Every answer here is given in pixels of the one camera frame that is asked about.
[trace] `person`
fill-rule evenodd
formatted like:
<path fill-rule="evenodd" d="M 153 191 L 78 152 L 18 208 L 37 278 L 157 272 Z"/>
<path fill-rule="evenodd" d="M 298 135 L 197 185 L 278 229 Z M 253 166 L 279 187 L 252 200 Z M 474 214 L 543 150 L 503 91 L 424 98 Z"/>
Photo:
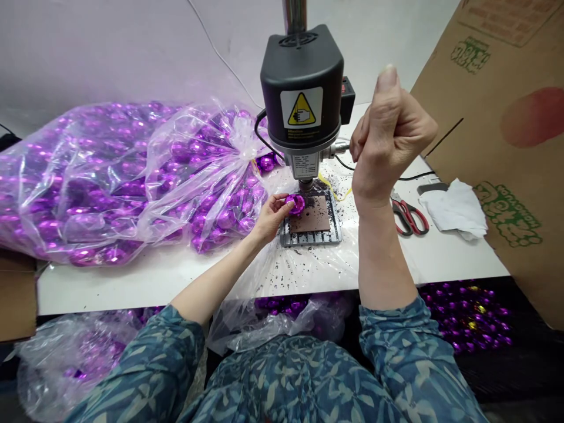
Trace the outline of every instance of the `person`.
<path fill-rule="evenodd" d="M 237 247 L 152 317 L 66 421 L 487 421 L 418 295 L 390 207 L 395 182 L 436 133 L 437 124 L 387 66 L 350 147 L 360 344 L 374 374 L 334 343 L 279 336 L 225 358 L 203 393 L 184 404 L 204 349 L 202 325 L 293 206 L 277 194 Z"/>

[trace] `brown pad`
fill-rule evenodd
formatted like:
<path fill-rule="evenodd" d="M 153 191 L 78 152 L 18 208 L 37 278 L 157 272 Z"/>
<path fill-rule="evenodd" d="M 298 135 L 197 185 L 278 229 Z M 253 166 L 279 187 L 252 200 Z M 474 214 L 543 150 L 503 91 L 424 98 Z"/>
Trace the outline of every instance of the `brown pad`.
<path fill-rule="evenodd" d="M 325 196 L 309 198 L 299 216 L 290 216 L 290 233 L 328 231 L 331 229 Z"/>

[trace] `yellow string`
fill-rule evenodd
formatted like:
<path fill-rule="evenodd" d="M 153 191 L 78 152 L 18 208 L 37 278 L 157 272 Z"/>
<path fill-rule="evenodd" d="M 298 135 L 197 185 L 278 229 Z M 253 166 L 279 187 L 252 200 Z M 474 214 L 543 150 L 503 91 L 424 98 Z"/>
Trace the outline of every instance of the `yellow string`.
<path fill-rule="evenodd" d="M 353 188 L 349 188 L 348 191 L 347 191 L 347 193 L 345 194 L 345 196 L 344 196 L 342 199 L 339 199 L 339 197 L 337 197 L 337 194 L 335 194 L 335 191 L 333 191 L 333 187 L 331 186 L 331 183 L 330 183 L 327 179 L 325 179 L 325 178 L 323 177 L 323 175 L 321 174 L 321 172 L 319 172 L 319 174 L 317 175 L 317 177 L 318 177 L 319 179 L 321 179 L 321 182 L 323 182 L 323 183 L 326 184 L 326 185 L 329 185 L 329 189 L 331 190 L 331 192 L 333 193 L 333 196 L 335 197 L 335 199 L 336 199 L 338 202 L 344 201 L 344 200 L 347 198 L 347 196 L 348 196 L 351 192 L 353 192 Z"/>
<path fill-rule="evenodd" d="M 253 172 L 256 176 L 260 176 L 260 170 L 258 169 L 259 166 L 257 165 L 257 160 L 253 159 L 251 160 L 251 164 L 253 165 Z"/>

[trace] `red circle print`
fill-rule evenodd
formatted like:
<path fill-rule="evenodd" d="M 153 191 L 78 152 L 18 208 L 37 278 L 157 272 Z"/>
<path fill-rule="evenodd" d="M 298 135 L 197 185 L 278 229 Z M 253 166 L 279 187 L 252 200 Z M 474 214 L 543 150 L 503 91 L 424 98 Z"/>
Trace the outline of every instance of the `red circle print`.
<path fill-rule="evenodd" d="M 501 133 L 514 147 L 529 148 L 564 132 L 564 89 L 545 87 L 511 103 L 501 117 Z"/>

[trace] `person's left hand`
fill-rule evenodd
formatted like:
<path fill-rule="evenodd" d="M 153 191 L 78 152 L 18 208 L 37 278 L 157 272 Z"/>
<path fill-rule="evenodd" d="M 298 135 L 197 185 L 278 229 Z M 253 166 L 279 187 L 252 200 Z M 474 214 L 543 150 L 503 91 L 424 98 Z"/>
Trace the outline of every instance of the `person's left hand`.
<path fill-rule="evenodd" d="M 284 199 L 289 194 L 274 194 L 268 197 L 263 208 L 260 209 L 258 220 L 250 237 L 257 240 L 263 247 L 276 236 L 280 223 L 290 214 L 294 202 L 284 204 Z"/>

